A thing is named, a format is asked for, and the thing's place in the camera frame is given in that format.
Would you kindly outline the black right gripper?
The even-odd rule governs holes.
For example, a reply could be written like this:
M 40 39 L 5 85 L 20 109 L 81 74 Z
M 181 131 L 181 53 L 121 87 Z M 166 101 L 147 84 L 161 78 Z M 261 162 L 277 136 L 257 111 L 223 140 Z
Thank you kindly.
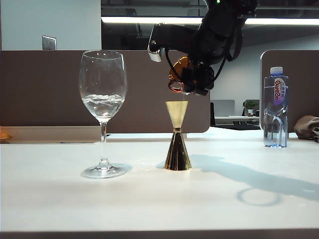
M 216 64 L 229 53 L 235 39 L 239 19 L 232 14 L 207 15 L 191 38 L 190 57 L 206 64 Z M 211 66 L 200 64 L 182 68 L 181 81 L 185 92 L 206 96 L 214 87 L 214 71 Z

